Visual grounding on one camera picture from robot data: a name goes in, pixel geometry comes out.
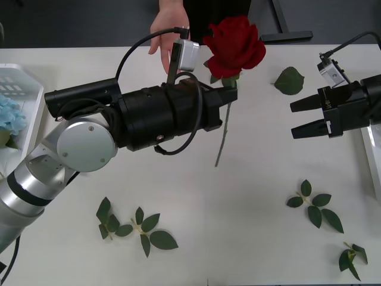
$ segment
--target rose petal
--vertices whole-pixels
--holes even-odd
[[[211,50],[211,52],[214,54],[214,55],[218,55],[218,46],[216,45],[216,43],[214,42],[214,38],[211,37],[211,36],[205,36],[202,41],[204,42],[204,44],[206,44],[206,46],[209,47],[209,49]]]
[[[266,55],[266,47],[262,41],[258,41],[256,44],[256,50],[250,61],[246,63],[242,68],[245,70],[250,70],[259,65]]]
[[[213,56],[208,60],[208,67],[209,67],[211,74],[216,79],[221,79],[222,77],[225,79],[228,79],[232,76],[236,76],[242,70],[241,68],[230,69],[230,68],[224,66],[224,63],[222,61],[220,61],[216,56]]]
[[[223,34],[221,29],[219,27],[217,27],[216,25],[210,24],[209,29],[211,29],[213,31],[214,37],[215,36],[222,36],[222,34]]]
[[[226,67],[242,68],[255,52],[258,33],[256,27],[235,30],[222,37],[216,37],[215,43],[218,53],[215,54]]]

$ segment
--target finger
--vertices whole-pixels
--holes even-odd
[[[167,49],[161,50],[161,62],[163,64],[163,68],[165,72],[168,74],[169,72],[169,51]]]
[[[159,47],[159,44],[160,44],[160,37],[157,36],[157,37],[153,38],[151,40],[151,48],[149,49],[148,53],[150,55],[153,55],[154,53],[156,53],[156,51]]]

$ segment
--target leaf cluster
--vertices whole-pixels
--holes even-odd
[[[339,267],[340,271],[343,272],[344,270],[349,269],[349,271],[352,272],[353,276],[359,281],[360,277],[357,274],[356,268],[353,265],[353,260],[355,259],[356,255],[359,255],[363,258],[365,264],[368,264],[368,257],[367,253],[365,252],[365,249],[356,245],[352,244],[350,246],[348,243],[344,243],[349,249],[344,250],[339,258]]]
[[[320,228],[321,222],[324,217],[330,226],[332,226],[335,230],[343,234],[344,230],[339,216],[329,209],[320,209],[320,207],[324,207],[330,202],[332,196],[329,194],[319,194],[313,198],[312,202],[309,202],[307,198],[312,193],[312,186],[310,182],[305,180],[301,184],[300,189],[301,193],[297,192],[299,197],[290,198],[287,202],[287,206],[296,208],[300,207],[304,202],[306,202],[310,205],[307,209],[308,218],[314,226]]]
[[[107,197],[105,197],[96,213],[97,218],[101,222],[99,225],[99,230],[101,232],[102,238],[106,239],[115,233],[118,237],[126,237],[131,234],[134,230],[132,225],[120,225],[118,219],[114,214],[111,214],[111,203]],[[163,230],[153,231],[159,222],[160,214],[153,214],[152,216],[144,219],[144,212],[141,207],[135,212],[135,220],[131,218],[132,224],[135,226],[140,233],[140,241],[144,250],[146,257],[149,256],[151,252],[151,245],[162,250],[171,250],[178,248],[177,242],[174,238],[167,232]]]

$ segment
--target white container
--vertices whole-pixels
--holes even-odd
[[[20,105],[27,123],[27,127],[15,137],[20,150],[0,149],[0,172],[5,176],[35,147],[45,103],[43,90],[40,81],[18,64],[0,64],[0,94]]]

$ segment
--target white table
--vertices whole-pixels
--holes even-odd
[[[323,118],[321,110],[293,114],[290,102],[326,86],[319,75],[319,52],[332,46],[268,46],[264,61],[243,72],[239,99],[232,105],[220,166],[214,161],[222,128],[198,132],[190,147],[173,157],[153,148],[123,149],[108,166],[79,176],[21,238],[8,285],[263,285],[357,283],[340,273],[343,241],[363,246],[369,265],[358,259],[363,283],[381,281],[381,207],[361,132],[343,137],[293,140],[290,129]],[[13,49],[0,51],[0,63],[18,63],[41,78],[48,91],[113,77],[126,48]],[[137,50],[121,75],[123,92],[165,81],[159,55]],[[202,48],[195,74],[208,82]],[[349,46],[336,57],[351,79],[381,73],[376,45]],[[287,96],[273,83],[294,66],[305,76],[299,95]],[[225,108],[221,112],[224,118]],[[55,122],[46,114],[47,134]],[[175,148],[177,138],[165,147]],[[343,223],[339,234],[325,223],[315,228],[302,208],[285,206],[303,179],[314,194],[332,194],[329,208]],[[138,206],[161,213],[180,248],[153,249],[144,256],[137,233],[101,240],[95,212],[107,196],[121,222]],[[0,260],[9,261],[13,248]]]

